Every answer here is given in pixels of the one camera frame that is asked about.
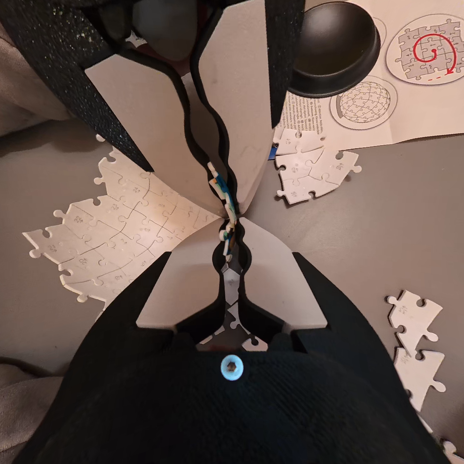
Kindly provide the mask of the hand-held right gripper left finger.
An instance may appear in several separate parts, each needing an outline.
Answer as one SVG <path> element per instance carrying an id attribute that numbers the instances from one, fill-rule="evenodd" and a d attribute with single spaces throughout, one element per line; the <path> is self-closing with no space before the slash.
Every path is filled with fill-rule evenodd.
<path id="1" fill-rule="evenodd" d="M 173 249 L 136 324 L 203 341 L 223 324 L 223 243 L 219 218 Z"/>

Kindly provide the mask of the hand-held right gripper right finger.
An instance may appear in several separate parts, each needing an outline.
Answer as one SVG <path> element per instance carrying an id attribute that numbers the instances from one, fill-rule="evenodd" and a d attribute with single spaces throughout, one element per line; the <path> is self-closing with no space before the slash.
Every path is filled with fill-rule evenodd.
<path id="1" fill-rule="evenodd" d="M 287 245 L 250 220 L 239 220 L 239 320 L 262 341 L 321 329 L 327 319 Z"/>

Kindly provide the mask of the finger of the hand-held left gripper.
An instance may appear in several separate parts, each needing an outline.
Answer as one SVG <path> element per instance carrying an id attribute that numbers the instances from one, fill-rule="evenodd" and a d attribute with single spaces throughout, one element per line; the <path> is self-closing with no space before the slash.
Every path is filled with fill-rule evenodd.
<path id="1" fill-rule="evenodd" d="M 212 7 L 191 55 L 200 101 L 219 130 L 219 157 L 244 214 L 270 153 L 271 124 L 265 1 Z"/>
<path id="2" fill-rule="evenodd" d="M 154 174 L 178 194 L 222 216 L 222 201 L 209 184 L 210 159 L 194 139 L 189 97 L 177 71 L 124 49 L 84 72 Z"/>

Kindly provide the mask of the single blue printed puzzle piece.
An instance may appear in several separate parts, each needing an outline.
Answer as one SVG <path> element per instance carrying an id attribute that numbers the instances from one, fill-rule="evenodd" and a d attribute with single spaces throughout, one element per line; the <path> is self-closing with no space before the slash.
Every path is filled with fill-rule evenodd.
<path id="1" fill-rule="evenodd" d="M 229 264 L 233 258 L 237 222 L 238 218 L 235 217 L 233 221 L 227 221 L 227 223 L 224 223 L 221 229 L 219 229 L 219 240 L 224 242 L 223 256 L 227 264 Z"/>

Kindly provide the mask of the large assembled white puzzle section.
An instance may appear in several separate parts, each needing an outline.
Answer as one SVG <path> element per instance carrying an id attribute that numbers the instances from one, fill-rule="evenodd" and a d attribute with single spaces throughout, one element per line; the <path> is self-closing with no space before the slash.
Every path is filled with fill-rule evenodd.
<path id="1" fill-rule="evenodd" d="M 165 252 L 218 216 L 184 198 L 154 173 L 146 173 L 116 148 L 98 164 L 106 195 L 54 211 L 61 223 L 23 232 L 41 256 L 58 265 L 61 284 L 84 303 L 107 307 Z"/>

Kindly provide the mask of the small assembled white puzzle section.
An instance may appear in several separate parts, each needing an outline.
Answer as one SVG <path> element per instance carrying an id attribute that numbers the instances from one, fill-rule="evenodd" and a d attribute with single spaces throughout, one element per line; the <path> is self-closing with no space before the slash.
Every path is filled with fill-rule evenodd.
<path id="1" fill-rule="evenodd" d="M 276 196 L 289 205 L 326 195 L 339 188 L 349 174 L 362 171 L 358 154 L 339 152 L 323 132 L 278 127 L 273 142 L 281 181 Z"/>

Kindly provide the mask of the black round ball stand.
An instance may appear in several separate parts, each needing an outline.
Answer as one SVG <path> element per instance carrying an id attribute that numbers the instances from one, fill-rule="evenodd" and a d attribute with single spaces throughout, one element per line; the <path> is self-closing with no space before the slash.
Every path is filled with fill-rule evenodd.
<path id="1" fill-rule="evenodd" d="M 343 1 L 305 12 L 288 92 L 320 99 L 344 93 L 372 71 L 380 33 L 362 7 Z"/>

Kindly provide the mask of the scattered loose white puzzle pieces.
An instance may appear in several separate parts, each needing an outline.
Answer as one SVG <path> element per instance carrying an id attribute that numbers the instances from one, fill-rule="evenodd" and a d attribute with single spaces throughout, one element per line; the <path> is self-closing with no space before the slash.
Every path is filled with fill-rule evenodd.
<path id="1" fill-rule="evenodd" d="M 224 344 L 225 340 L 220 333 L 224 332 L 230 341 L 240 342 L 246 351 L 263 351 L 267 345 L 260 339 L 250 335 L 240 320 L 238 312 L 239 298 L 239 274 L 229 265 L 224 265 L 223 276 L 225 278 L 226 317 L 224 324 L 214 335 L 207 337 L 201 344 L 211 347 L 213 344 Z M 444 354 L 434 351 L 423 351 L 418 359 L 418 344 L 422 337 L 430 341 L 437 341 L 438 336 L 428 331 L 442 307 L 431 300 L 425 300 L 420 306 L 420 297 L 407 290 L 403 290 L 398 298 L 387 297 L 387 302 L 393 305 L 388 315 L 393 328 L 403 328 L 398 333 L 400 346 L 395 348 L 394 366 L 399 378 L 409 394 L 409 401 L 419 414 L 424 403 L 427 391 L 430 387 L 444 392 L 445 386 L 436 380 L 434 376 L 444 360 Z"/>

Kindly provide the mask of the white paper instruction sheet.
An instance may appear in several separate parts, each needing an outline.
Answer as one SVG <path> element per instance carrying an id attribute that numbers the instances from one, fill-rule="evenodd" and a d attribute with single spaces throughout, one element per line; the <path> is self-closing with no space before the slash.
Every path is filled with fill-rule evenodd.
<path id="1" fill-rule="evenodd" d="M 287 93 L 284 128 L 316 131 L 338 150 L 463 133 L 464 2 L 462 0 L 351 1 L 379 31 L 379 58 L 344 93 L 310 99 Z"/>

